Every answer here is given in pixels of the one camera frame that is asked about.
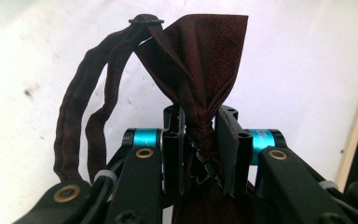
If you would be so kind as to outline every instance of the fabric strap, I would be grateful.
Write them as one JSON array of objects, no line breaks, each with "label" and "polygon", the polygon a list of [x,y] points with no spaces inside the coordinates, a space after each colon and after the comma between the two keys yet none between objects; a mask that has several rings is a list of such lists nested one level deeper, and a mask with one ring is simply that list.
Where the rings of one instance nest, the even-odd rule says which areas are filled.
[{"label": "fabric strap", "polygon": [[[144,14],[135,20],[158,21],[158,18]],[[90,181],[104,169],[104,124],[115,108],[121,75],[134,51],[162,92],[185,110],[186,134],[221,174],[212,119],[234,85],[246,25],[246,16],[232,15],[188,15],[164,31],[157,22],[135,22],[89,50],[60,108],[54,143],[54,171],[60,180],[81,178],[77,170],[81,120],[100,74],[108,64],[104,104],[91,115],[86,126]],[[191,160],[188,158],[187,163],[191,164]],[[254,222],[250,198],[233,199],[222,195],[216,184],[207,189],[193,187],[174,202],[172,223]]]}]

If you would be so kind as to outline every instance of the metal bolt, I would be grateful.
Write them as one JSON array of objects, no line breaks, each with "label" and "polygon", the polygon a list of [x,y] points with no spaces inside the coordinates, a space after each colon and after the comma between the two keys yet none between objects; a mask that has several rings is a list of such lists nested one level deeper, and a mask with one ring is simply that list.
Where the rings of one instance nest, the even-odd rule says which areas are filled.
[{"label": "metal bolt", "polygon": [[67,203],[72,201],[80,194],[80,187],[78,185],[67,185],[58,189],[54,194],[54,202]]},{"label": "metal bolt", "polygon": [[268,154],[270,155],[270,157],[274,158],[275,160],[284,161],[287,159],[286,153],[280,150],[274,149],[269,151]]},{"label": "metal bolt", "polygon": [[149,158],[153,155],[153,151],[149,148],[141,148],[138,151],[136,151],[136,156],[141,158],[141,159],[145,159],[145,158]]},{"label": "metal bolt", "polygon": [[115,219],[116,224],[141,224],[141,218],[135,211],[128,210],[118,214]]}]

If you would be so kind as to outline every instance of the white background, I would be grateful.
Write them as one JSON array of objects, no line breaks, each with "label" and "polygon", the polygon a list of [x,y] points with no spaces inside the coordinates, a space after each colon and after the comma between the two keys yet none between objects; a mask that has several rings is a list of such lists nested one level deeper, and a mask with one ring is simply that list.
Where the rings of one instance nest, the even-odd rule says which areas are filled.
[{"label": "white background", "polygon": [[[164,27],[190,13],[249,15],[225,105],[240,111],[243,128],[281,130],[292,150],[336,178],[358,106],[358,1],[0,0],[0,223],[27,213],[59,182],[52,145],[66,87],[88,49],[141,13]],[[84,121],[103,103],[103,79]],[[108,156],[127,128],[162,127],[168,105],[132,56],[105,128]],[[79,171],[88,179],[85,158],[82,139]]]}]

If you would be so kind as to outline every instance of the brown fabric bag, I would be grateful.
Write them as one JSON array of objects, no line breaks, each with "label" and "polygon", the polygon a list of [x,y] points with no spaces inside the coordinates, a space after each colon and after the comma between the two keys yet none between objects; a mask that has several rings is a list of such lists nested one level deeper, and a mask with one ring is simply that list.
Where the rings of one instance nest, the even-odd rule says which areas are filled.
[{"label": "brown fabric bag", "polygon": [[[82,115],[108,64],[104,105],[90,117],[86,127],[91,182],[106,165],[103,127],[117,103],[121,74],[133,51],[162,92],[185,110],[186,134],[222,173],[212,119],[234,85],[247,17],[188,15],[164,31],[155,16],[139,15],[135,19],[139,22],[109,35],[88,51],[68,87],[54,143],[54,171],[61,181],[81,178],[77,167]],[[216,184],[203,189],[194,187],[174,202],[172,223],[254,222],[251,199],[223,195]]]}]

